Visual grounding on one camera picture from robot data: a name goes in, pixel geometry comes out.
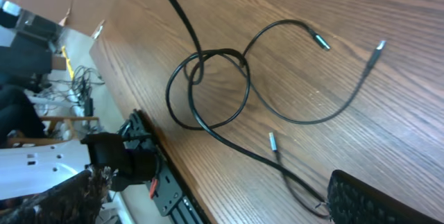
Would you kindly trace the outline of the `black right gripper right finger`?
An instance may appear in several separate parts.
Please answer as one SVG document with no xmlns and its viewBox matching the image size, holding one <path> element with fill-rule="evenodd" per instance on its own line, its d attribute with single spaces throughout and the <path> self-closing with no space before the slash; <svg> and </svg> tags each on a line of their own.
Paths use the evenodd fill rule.
<svg viewBox="0 0 444 224">
<path fill-rule="evenodd" d="M 342 170 L 331 174 L 327 206 L 336 224 L 441 224 Z"/>
</svg>

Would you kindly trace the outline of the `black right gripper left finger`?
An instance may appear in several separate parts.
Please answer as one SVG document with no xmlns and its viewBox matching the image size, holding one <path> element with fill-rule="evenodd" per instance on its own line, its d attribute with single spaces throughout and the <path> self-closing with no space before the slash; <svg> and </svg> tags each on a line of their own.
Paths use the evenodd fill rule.
<svg viewBox="0 0 444 224">
<path fill-rule="evenodd" d="M 118 170 L 90 167 L 1 214 L 1 224 L 95 223 Z"/>
</svg>

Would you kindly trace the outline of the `thin black cable silver plugs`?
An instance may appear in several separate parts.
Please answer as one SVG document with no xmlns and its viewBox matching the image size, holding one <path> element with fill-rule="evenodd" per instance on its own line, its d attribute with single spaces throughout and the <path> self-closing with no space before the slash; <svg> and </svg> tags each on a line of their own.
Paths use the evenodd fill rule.
<svg viewBox="0 0 444 224">
<path fill-rule="evenodd" d="M 302 29 L 304 29 L 313 39 L 313 41 L 324 51 L 329 51 L 331 49 L 331 46 L 327 43 L 327 41 L 320 35 L 318 34 L 314 29 L 312 29 L 308 24 L 306 24 L 303 21 L 299 21 L 296 19 L 281 19 L 278 21 L 275 21 L 271 24 L 269 24 L 268 26 L 264 27 L 262 30 L 260 30 L 253 38 L 252 40 L 248 43 L 248 45 L 246 46 L 246 48 L 243 51 L 243 55 L 246 55 L 249 50 L 253 47 L 253 45 L 256 43 L 256 41 L 266 32 L 271 30 L 272 28 L 279 26 L 279 25 L 284 25 L 284 24 L 290 24 L 290 25 L 294 25 L 294 26 L 298 26 Z M 246 85 L 246 89 L 249 92 L 250 90 L 252 90 L 254 93 L 256 93 L 256 96 L 258 97 L 259 101 L 262 103 L 262 105 L 272 114 L 274 114 L 275 116 L 277 116 L 278 118 L 289 122 L 289 123 L 294 123 L 294 124 L 298 124 L 298 125 L 314 125 L 314 124 L 319 124 L 319 123 L 324 123 L 326 121 L 332 120 L 333 118 L 337 117 L 340 115 L 340 113 L 342 113 L 347 107 L 350 106 L 350 104 L 353 102 L 353 100 L 355 99 L 355 97 L 358 95 L 359 90 L 361 89 L 362 85 L 365 83 L 365 80 L 367 79 L 367 77 L 370 75 L 371 71 L 373 70 L 374 66 L 376 65 L 377 61 L 379 60 L 382 51 L 384 50 L 384 47 L 386 46 L 386 40 L 381 40 L 378 45 L 374 48 L 373 52 L 371 53 L 370 58 L 368 59 L 366 66 L 364 67 L 360 79 L 358 80 L 355 88 L 353 89 L 352 93 L 350 94 L 349 98 L 347 99 L 347 101 L 339 108 L 337 109 L 335 112 L 331 113 L 330 115 L 327 115 L 326 117 L 320 118 L 320 119 L 315 119 L 315 120 L 309 120 L 309 121 L 300 121 L 300 120 L 296 120 L 296 119 L 291 119 L 289 117 L 284 116 L 283 114 L 280 114 L 277 110 L 275 110 L 273 107 L 271 107 L 270 104 L 268 104 L 264 98 L 262 97 L 262 95 L 257 91 L 256 87 L 253 85 L 252 82 L 247 83 Z"/>
</svg>

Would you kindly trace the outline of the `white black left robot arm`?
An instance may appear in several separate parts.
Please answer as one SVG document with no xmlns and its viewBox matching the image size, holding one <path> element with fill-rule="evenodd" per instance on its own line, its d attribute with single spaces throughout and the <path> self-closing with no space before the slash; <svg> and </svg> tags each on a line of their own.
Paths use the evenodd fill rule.
<svg viewBox="0 0 444 224">
<path fill-rule="evenodd" d="M 1 199 L 42 193 L 74 177 L 88 166 L 110 167 L 117 173 L 116 191 L 129 184 L 148 181 L 157 173 L 154 152 L 128 149 L 125 141 L 148 139 L 150 135 L 124 138 L 102 132 L 56 144 L 1 149 Z"/>
</svg>

